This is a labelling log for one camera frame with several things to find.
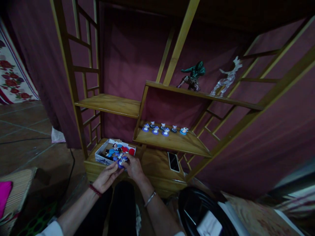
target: clear crystal deer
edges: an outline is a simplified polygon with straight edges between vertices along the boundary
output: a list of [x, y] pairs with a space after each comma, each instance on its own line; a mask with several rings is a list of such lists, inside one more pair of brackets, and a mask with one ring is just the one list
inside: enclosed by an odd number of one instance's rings
[[239, 68], [241, 68], [243, 65], [240, 64], [240, 60], [239, 60], [239, 57], [237, 56], [235, 58], [235, 60], [233, 61], [234, 64], [235, 64], [235, 67], [232, 71], [228, 71], [228, 72], [225, 72], [223, 70], [220, 69], [221, 73], [223, 74], [227, 74], [227, 78], [224, 78], [224, 79], [220, 79], [219, 82], [217, 83], [217, 85], [214, 87], [214, 89], [212, 90], [211, 92], [211, 95], [215, 96], [216, 94], [216, 90], [220, 87], [222, 87], [223, 85], [225, 85], [224, 89], [222, 89], [221, 91], [221, 95], [220, 97], [223, 97], [223, 94], [225, 93], [225, 91], [229, 88], [229, 86], [234, 82], [235, 80], [235, 74], [236, 72], [238, 71]]

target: shelf board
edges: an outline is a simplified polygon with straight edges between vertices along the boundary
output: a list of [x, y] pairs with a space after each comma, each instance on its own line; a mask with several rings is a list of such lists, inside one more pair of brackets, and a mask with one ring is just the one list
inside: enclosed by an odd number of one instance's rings
[[143, 172], [147, 176], [185, 182], [184, 171], [179, 163], [180, 173], [170, 169], [166, 151], [147, 148], [141, 159]]
[[[99, 163], [95, 160], [95, 152], [107, 141], [107, 138], [103, 138], [100, 143], [91, 151], [87, 160], [84, 161], [86, 164], [93, 163], [100, 167], [98, 171], [100, 172], [106, 165]], [[167, 180], [180, 181], [183, 184], [185, 182], [184, 172], [179, 164], [180, 173], [170, 170], [167, 152], [160, 151], [157, 149], [147, 148], [141, 159], [141, 165], [143, 172], [146, 176], [159, 177]]]
[[154, 88], [158, 88], [158, 89], [164, 89], [164, 90], [172, 91], [172, 92], [183, 93], [183, 94], [187, 94], [190, 96], [201, 97], [201, 98], [205, 98], [205, 99], [209, 99], [209, 100], [213, 100], [213, 101], [218, 101], [218, 102], [222, 102], [222, 103], [233, 104], [236, 106], [246, 107], [249, 109], [254, 109], [254, 110], [263, 110], [264, 109], [264, 107], [253, 104], [253, 103], [242, 102], [242, 101], [239, 101], [236, 99], [231, 99], [231, 98], [226, 98], [226, 97], [212, 96], [212, 95], [207, 94], [207, 93], [194, 92], [194, 91], [190, 91], [188, 89], [177, 88], [175, 86], [165, 86], [161, 83], [155, 83], [155, 82], [148, 81], [148, 80], [146, 81], [145, 85], [149, 86], [149, 87], [154, 87]]
[[117, 97], [109, 94], [99, 94], [74, 103], [76, 106], [113, 113], [116, 115], [138, 118], [139, 101]]
[[179, 130], [177, 130], [177, 133], [169, 132], [169, 136], [165, 137], [162, 135], [161, 130], [159, 130], [158, 135], [154, 135], [151, 132], [151, 129], [149, 132], [144, 132], [142, 127], [139, 127], [137, 137], [134, 141], [158, 148], [165, 148], [211, 158], [208, 149], [191, 131], [189, 131], [187, 135], [182, 135]]

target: pink cloth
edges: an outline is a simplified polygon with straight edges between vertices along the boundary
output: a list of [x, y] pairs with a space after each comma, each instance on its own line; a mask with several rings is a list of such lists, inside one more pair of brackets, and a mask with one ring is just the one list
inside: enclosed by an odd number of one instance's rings
[[3, 217], [4, 208], [12, 189], [12, 182], [0, 182], [0, 218]]

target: bracelet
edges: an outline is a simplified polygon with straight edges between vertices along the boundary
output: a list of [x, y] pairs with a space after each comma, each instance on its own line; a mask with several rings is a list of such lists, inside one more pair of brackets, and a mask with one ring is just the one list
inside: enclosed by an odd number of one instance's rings
[[92, 189], [99, 197], [102, 196], [102, 194], [101, 194], [96, 188], [94, 188], [93, 185], [90, 184], [90, 185], [89, 185], [89, 188]]
[[154, 191], [151, 195], [151, 197], [149, 198], [149, 200], [147, 201], [147, 203], [144, 205], [144, 207], [147, 207], [147, 205], [150, 203], [150, 201], [152, 200], [152, 198], [156, 195], [157, 193]]

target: wire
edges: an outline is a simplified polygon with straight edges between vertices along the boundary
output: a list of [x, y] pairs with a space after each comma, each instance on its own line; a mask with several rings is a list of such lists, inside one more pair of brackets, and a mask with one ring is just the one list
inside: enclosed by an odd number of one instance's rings
[[69, 178], [68, 178], [67, 187], [66, 187], [65, 191], [63, 192], [63, 194], [60, 196], [59, 200], [61, 200], [67, 193], [67, 190], [68, 190], [68, 187], [69, 187], [69, 184], [70, 184], [70, 180], [71, 180], [71, 176], [72, 176], [72, 172], [73, 172], [74, 165], [75, 165], [75, 158], [73, 156], [73, 153], [72, 153], [71, 149], [70, 149], [70, 152], [71, 152], [71, 156], [72, 156], [72, 159], [73, 159], [73, 164], [72, 164], [71, 172], [70, 172], [70, 175], [69, 175]]
[[0, 145], [1, 145], [1, 144], [17, 143], [17, 142], [20, 142], [20, 141], [26, 141], [26, 140], [36, 140], [36, 139], [51, 139], [51, 138], [22, 139], [22, 140], [17, 140], [17, 141], [12, 141], [12, 142], [0, 143]]

